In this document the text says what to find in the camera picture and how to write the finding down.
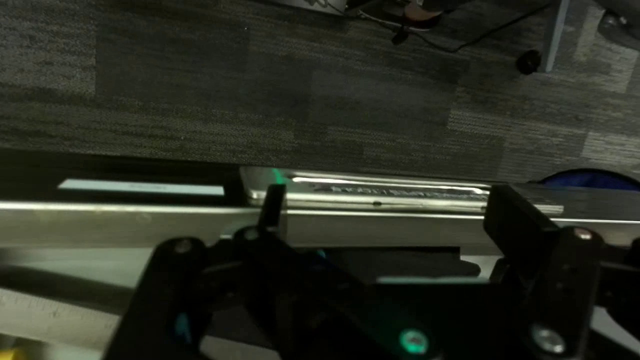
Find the black mount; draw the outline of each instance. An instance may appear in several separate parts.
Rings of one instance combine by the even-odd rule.
[[[284,192],[270,185],[257,223],[232,240],[159,243],[103,360],[204,360],[198,345],[212,314],[238,305],[284,360],[640,360],[590,330],[593,305],[604,305],[638,337],[636,242],[611,248],[592,230],[558,227],[511,187],[494,185],[483,227],[504,258],[490,283],[366,285],[279,240]]]

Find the metal bar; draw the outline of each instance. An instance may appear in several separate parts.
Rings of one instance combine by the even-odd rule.
[[[482,213],[490,183],[451,181],[410,175],[362,175],[300,172],[276,168],[239,168],[249,203],[259,206],[266,187],[278,178],[285,181],[289,207],[381,210],[381,211],[457,211]],[[547,215],[562,213],[562,203],[533,199]]]
[[[552,71],[556,65],[567,6],[570,6],[570,0],[556,0],[553,13],[545,21],[544,49],[542,49],[544,71]]]
[[[193,235],[214,243],[257,220],[255,207],[212,213],[156,211],[0,211],[0,248],[152,248],[168,237]],[[461,245],[464,253],[500,253],[482,230],[482,215],[419,211],[288,210],[285,242],[293,248],[333,245]],[[629,243],[640,220],[553,218],[559,226],[585,226],[608,243]]]

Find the gray wood-grain floor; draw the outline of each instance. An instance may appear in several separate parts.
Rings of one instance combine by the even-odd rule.
[[[470,37],[533,0],[475,0]],[[638,54],[575,0],[553,73],[532,18],[461,54],[251,0],[0,0],[0,148],[527,179],[640,175]]]

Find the wire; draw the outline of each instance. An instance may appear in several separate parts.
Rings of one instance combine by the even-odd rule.
[[[474,45],[474,43],[478,43],[478,42],[494,35],[496,31],[502,31],[502,30],[505,30],[505,28],[509,28],[509,26],[514,26],[514,24],[526,20],[526,18],[532,18],[532,16],[544,12],[544,9],[549,8],[552,4],[556,4],[556,0],[549,0],[549,1],[545,1],[544,6],[538,6],[538,8],[529,9],[529,12],[524,12],[521,16],[509,20],[509,21],[498,26],[498,28],[487,30],[487,31],[479,34],[478,37],[472,37],[472,39],[467,39],[467,42],[461,42],[461,43],[457,43],[457,45],[453,45],[453,47],[441,45],[441,43],[430,39],[427,35],[411,30],[410,26],[403,26],[403,24],[393,26],[393,24],[387,24],[387,21],[383,21],[383,20],[379,20],[379,18],[373,18],[373,16],[366,13],[366,12],[359,12],[358,18],[359,18],[359,20],[373,21],[373,24],[385,28],[385,30],[407,31],[407,34],[419,37],[419,39],[422,39],[423,43],[427,43],[430,47],[435,47],[435,49],[447,52],[447,54],[455,54],[455,52],[459,52],[459,49],[464,49],[464,47],[467,47],[467,45]]]

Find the screw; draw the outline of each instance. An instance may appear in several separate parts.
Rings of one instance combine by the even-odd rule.
[[[399,333],[399,345],[407,354],[425,354],[427,337],[419,330],[410,328]]]
[[[259,237],[259,234],[257,234],[257,230],[255,230],[255,227],[247,227],[247,230],[244,232],[244,237],[246,237],[246,240],[257,240],[257,237]]]
[[[189,249],[192,249],[192,242],[189,242],[187,237],[179,240],[179,242],[176,243],[176,248],[173,248],[173,251],[177,251],[177,253],[185,253],[185,251],[189,251]]]
[[[564,337],[552,328],[532,325],[532,337],[544,351],[562,354],[566,349]]]
[[[605,16],[605,24],[608,24],[608,26],[616,26],[617,20],[616,20],[613,16]]]
[[[579,240],[585,240],[585,242],[593,237],[593,234],[592,234],[590,230],[585,230],[585,227],[575,227],[574,234],[575,234]]]

